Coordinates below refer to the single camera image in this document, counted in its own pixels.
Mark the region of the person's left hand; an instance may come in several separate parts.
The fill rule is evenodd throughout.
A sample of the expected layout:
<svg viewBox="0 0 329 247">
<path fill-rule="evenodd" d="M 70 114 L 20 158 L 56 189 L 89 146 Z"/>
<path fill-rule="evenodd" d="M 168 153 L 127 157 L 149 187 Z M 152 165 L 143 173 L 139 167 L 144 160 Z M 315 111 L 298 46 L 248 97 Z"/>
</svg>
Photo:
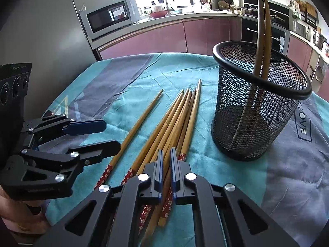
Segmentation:
<svg viewBox="0 0 329 247">
<path fill-rule="evenodd" d="M 45 201 L 16 201 L 1 187 L 1 218 L 15 233 L 44 234 L 50 224 L 44 214 Z"/>
</svg>

